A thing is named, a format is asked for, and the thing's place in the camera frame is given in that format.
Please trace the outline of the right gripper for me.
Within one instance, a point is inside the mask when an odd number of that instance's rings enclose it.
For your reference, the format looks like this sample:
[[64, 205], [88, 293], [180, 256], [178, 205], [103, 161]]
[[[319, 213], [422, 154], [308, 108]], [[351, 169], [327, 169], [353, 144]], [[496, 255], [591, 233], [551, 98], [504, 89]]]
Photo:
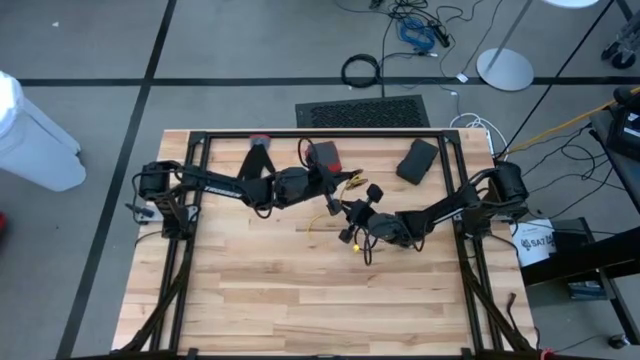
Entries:
[[368, 219], [375, 214], [372, 204], [379, 203], [384, 192], [378, 185], [371, 184], [366, 195], [365, 200], [344, 200], [341, 205], [341, 211], [346, 217], [348, 227], [340, 231], [339, 239], [346, 244], [354, 238], [357, 229], [367, 225]]

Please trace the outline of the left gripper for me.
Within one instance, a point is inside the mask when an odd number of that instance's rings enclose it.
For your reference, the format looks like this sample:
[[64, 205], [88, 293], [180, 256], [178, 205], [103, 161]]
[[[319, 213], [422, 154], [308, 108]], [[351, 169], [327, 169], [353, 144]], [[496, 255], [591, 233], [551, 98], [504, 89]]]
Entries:
[[311, 200], [316, 197], [323, 196], [327, 201], [327, 209], [331, 216], [335, 216], [341, 212], [340, 201], [334, 198], [334, 193], [344, 178], [353, 178], [344, 184], [345, 190], [356, 189], [368, 182], [366, 178], [354, 178], [363, 173], [363, 169], [353, 171], [341, 171], [333, 173], [326, 166], [309, 160], [308, 168], [308, 186], [305, 190], [305, 199]]

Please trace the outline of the red box black lid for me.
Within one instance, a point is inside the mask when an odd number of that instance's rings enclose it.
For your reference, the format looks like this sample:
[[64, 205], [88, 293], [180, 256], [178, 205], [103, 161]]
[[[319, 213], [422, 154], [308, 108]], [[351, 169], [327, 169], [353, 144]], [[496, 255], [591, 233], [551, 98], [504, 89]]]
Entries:
[[339, 153], [333, 141], [309, 145], [305, 151], [305, 157], [309, 165], [320, 164], [327, 167], [332, 173], [338, 173], [342, 170]]

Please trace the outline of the black floor vent grille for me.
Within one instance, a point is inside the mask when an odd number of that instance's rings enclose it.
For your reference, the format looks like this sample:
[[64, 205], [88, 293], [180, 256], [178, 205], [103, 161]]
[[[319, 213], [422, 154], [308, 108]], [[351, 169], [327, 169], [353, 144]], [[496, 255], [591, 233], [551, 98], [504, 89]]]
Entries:
[[421, 95], [295, 105], [298, 128], [430, 127]]

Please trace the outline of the black zip pouch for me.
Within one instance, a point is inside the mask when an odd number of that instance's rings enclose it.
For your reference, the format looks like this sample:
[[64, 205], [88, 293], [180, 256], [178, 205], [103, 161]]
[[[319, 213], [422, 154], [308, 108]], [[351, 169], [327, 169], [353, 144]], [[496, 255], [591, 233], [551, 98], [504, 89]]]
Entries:
[[423, 141], [415, 139], [403, 160], [396, 168], [396, 175], [413, 185], [419, 185], [430, 169], [439, 149]]

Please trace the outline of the black glove red cuff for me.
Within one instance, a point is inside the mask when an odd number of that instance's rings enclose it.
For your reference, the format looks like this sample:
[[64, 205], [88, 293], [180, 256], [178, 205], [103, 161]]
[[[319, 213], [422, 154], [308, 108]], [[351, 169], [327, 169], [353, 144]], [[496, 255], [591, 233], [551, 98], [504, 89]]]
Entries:
[[250, 149], [242, 163], [237, 178], [240, 180], [253, 180], [262, 177], [266, 170], [269, 174], [276, 169], [268, 154], [271, 138], [265, 134], [254, 134], [249, 137]]

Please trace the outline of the grey round floor stand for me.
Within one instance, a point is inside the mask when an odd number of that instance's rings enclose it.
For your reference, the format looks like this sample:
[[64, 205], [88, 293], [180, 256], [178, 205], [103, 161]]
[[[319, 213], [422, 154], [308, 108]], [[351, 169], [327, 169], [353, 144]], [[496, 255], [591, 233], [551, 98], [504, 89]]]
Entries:
[[513, 33], [529, 10], [533, 0], [525, 0], [518, 16], [497, 48], [482, 52], [476, 60], [476, 71], [489, 86], [506, 92], [528, 88], [534, 79], [530, 61], [507, 47]]

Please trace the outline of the black low shelf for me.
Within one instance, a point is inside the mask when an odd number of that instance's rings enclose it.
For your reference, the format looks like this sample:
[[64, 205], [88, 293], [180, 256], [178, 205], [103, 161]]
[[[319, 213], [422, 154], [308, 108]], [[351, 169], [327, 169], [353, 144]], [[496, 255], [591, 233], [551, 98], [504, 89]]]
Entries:
[[640, 346], [638, 326], [617, 286], [617, 278], [640, 275], [640, 226], [595, 240], [586, 220], [579, 218], [577, 229], [554, 229], [557, 252], [540, 262], [525, 266], [524, 284], [537, 285], [564, 279], [566, 282], [597, 281], [605, 289], [608, 301], [630, 345]]

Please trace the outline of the blue box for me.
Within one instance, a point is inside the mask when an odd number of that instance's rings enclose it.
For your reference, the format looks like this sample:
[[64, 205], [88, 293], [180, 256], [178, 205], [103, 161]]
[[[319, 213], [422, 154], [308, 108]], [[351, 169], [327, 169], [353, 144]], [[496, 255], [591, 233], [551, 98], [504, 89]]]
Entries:
[[569, 297], [572, 300], [598, 301], [608, 299], [606, 289], [597, 281], [571, 282], [567, 286]]

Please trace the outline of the black equipment cart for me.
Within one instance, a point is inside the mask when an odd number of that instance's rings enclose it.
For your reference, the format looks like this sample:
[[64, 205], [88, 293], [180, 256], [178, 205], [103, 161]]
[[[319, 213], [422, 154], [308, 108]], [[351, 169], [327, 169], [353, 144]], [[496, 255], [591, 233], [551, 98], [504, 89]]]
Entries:
[[591, 125], [607, 148], [640, 162], [640, 91], [617, 87], [613, 99], [589, 118]]

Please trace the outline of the white disc black pole stand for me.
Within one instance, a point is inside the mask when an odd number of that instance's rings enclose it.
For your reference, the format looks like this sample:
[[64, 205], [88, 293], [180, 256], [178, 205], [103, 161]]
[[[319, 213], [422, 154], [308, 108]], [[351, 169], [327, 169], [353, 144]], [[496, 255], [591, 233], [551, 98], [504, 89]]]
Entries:
[[541, 0], [551, 6], [563, 9], [584, 9], [591, 7], [599, 2], [599, 0]]

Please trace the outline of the grey wheeled cart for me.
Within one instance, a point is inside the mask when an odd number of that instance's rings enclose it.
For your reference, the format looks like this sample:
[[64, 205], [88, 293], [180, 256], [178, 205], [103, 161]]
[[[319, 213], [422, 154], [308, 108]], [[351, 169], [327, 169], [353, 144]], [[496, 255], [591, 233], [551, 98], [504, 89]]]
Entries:
[[623, 5], [626, 0], [616, 0], [621, 6], [626, 23], [616, 32], [614, 40], [602, 51], [600, 58], [609, 61], [616, 69], [628, 69], [633, 66], [640, 50], [640, 10], [630, 13]]

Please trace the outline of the white cylindrical container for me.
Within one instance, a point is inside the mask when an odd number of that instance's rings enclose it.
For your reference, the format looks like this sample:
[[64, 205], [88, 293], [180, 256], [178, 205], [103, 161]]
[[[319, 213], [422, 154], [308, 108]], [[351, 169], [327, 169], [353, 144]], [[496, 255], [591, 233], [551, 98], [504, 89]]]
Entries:
[[0, 169], [55, 192], [86, 180], [81, 146], [0, 71]]

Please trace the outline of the black metal table frame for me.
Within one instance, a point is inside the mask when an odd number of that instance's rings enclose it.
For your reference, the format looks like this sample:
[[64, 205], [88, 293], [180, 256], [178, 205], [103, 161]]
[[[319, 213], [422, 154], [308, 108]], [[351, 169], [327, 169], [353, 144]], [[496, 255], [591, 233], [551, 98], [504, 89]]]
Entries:
[[[250, 149], [247, 131], [168, 132], [162, 160], [237, 178]], [[384, 195], [378, 213], [423, 210], [495, 166], [478, 130], [293, 129], [268, 133], [277, 171], [307, 167], [305, 151], [333, 141], [341, 171], [368, 182], [334, 197]], [[439, 149], [419, 185], [396, 175], [415, 139]], [[154, 204], [136, 195], [142, 204]], [[443, 360], [538, 360], [533, 325], [514, 325], [502, 308], [522, 290], [517, 258], [484, 245], [491, 232], [463, 232], [459, 215], [439, 223], [418, 247], [362, 232], [339, 239], [345, 215], [324, 197], [271, 212], [207, 192], [177, 199], [195, 217], [188, 240], [143, 227], [114, 339], [115, 360], [332, 360], [393, 356]], [[353, 246], [360, 251], [354, 252]]]

